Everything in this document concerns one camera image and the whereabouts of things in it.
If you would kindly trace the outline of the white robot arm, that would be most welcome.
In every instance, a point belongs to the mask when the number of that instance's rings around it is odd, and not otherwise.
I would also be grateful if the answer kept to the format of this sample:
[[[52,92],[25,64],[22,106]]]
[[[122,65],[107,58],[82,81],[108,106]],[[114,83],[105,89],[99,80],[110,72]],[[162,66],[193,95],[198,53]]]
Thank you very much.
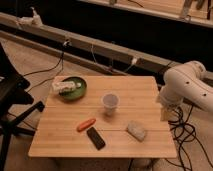
[[[190,61],[168,69],[163,76],[165,85],[160,89],[157,102],[161,107],[161,120],[168,121],[172,111],[186,98],[198,107],[213,113],[213,87],[203,82],[205,66]]]

